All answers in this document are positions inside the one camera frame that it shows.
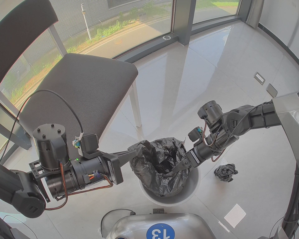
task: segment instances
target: gray chair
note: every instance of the gray chair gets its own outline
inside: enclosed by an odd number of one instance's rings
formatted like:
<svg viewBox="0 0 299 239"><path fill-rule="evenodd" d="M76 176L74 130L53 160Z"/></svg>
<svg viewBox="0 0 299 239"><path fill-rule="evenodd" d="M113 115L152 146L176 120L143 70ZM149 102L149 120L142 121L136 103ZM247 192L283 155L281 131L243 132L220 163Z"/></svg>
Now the gray chair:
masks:
<svg viewBox="0 0 299 239"><path fill-rule="evenodd" d="M75 110L84 133L96 133L102 138L128 95L138 127L141 126L133 64L97 56L67 53L54 23L55 11L49 0L25 0L0 22L0 79L3 79L25 49L47 28L55 39L62 59L45 76L39 89L60 94ZM46 123L58 123L66 128L70 157L78 156L72 140L79 136L79 124L68 107L49 92L33 95L19 117L21 125L32 135L34 129Z"/></svg>

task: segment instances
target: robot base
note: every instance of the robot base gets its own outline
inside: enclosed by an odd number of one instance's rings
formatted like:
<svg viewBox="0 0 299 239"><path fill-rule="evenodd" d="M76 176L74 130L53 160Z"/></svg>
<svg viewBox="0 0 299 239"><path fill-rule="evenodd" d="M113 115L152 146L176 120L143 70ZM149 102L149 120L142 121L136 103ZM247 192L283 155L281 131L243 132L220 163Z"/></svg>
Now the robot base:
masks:
<svg viewBox="0 0 299 239"><path fill-rule="evenodd" d="M120 219L106 239L216 239L207 223L192 213L132 215Z"/></svg>

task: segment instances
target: blue circle sticker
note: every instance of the blue circle sticker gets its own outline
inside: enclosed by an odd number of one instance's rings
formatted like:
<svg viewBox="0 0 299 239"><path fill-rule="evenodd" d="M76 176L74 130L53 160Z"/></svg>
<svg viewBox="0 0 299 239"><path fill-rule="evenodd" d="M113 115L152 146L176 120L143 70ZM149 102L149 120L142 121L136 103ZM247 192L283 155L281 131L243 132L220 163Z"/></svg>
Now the blue circle sticker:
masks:
<svg viewBox="0 0 299 239"><path fill-rule="evenodd" d="M174 239L174 229L165 223L152 225L147 230L147 239Z"/></svg>

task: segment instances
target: crumpled black plastic bag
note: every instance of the crumpled black plastic bag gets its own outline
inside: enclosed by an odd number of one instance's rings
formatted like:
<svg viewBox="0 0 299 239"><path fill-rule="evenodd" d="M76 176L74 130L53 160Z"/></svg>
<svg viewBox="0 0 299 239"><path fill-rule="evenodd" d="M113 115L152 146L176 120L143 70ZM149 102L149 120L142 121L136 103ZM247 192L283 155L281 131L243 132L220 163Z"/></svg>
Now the crumpled black plastic bag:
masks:
<svg viewBox="0 0 299 239"><path fill-rule="evenodd" d="M236 170L236 166L233 163L221 165L218 168L216 168L214 171L214 174L218 179L228 183L233 181L232 176L237 173L238 171Z"/></svg>
<svg viewBox="0 0 299 239"><path fill-rule="evenodd" d="M163 138L153 142L143 140L128 148L137 151L137 156L130 161L132 171L157 196L174 196L185 185L192 167L172 172L186 153L182 143L175 138Z"/></svg>

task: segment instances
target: chair backrest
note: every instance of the chair backrest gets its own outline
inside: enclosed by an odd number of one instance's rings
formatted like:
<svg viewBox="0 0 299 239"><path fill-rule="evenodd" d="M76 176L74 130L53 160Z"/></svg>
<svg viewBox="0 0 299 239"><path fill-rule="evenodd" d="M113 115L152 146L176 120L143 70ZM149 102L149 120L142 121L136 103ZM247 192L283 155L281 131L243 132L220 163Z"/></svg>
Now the chair backrest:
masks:
<svg viewBox="0 0 299 239"><path fill-rule="evenodd" d="M24 0L0 21L0 82L31 43L57 21L49 0Z"/></svg>

